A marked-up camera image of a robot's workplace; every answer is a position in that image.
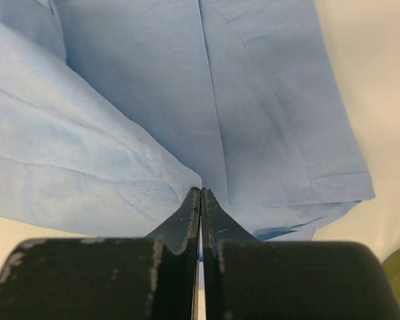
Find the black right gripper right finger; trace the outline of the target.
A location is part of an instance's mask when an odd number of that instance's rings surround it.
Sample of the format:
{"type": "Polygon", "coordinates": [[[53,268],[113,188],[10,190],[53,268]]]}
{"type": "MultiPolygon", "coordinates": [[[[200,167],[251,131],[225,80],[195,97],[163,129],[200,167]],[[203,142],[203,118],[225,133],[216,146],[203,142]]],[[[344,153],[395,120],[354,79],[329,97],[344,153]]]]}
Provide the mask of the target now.
{"type": "Polygon", "coordinates": [[[212,190],[201,190],[202,254],[205,277],[205,312],[207,319],[222,319],[224,298],[222,271],[219,266],[219,242],[256,242],[257,239],[246,231],[220,206],[212,190]]]}

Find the light blue long sleeve shirt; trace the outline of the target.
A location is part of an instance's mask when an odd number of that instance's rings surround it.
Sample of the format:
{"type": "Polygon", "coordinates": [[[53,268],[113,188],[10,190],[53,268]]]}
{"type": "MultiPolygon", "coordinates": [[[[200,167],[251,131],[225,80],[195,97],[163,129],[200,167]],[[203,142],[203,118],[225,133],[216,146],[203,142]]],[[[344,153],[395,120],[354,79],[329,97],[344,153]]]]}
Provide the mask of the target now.
{"type": "Polygon", "coordinates": [[[138,237],[192,187],[261,240],[374,198],[313,1],[0,1],[0,217],[138,237]]]}

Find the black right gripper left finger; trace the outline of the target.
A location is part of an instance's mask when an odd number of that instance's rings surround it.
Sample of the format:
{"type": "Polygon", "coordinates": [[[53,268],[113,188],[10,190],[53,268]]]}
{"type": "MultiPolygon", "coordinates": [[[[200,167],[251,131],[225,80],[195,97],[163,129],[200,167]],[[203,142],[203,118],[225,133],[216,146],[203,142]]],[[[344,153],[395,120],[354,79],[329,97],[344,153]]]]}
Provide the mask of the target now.
{"type": "Polygon", "coordinates": [[[197,318],[200,190],[147,235],[154,240],[151,319],[197,318]]]}

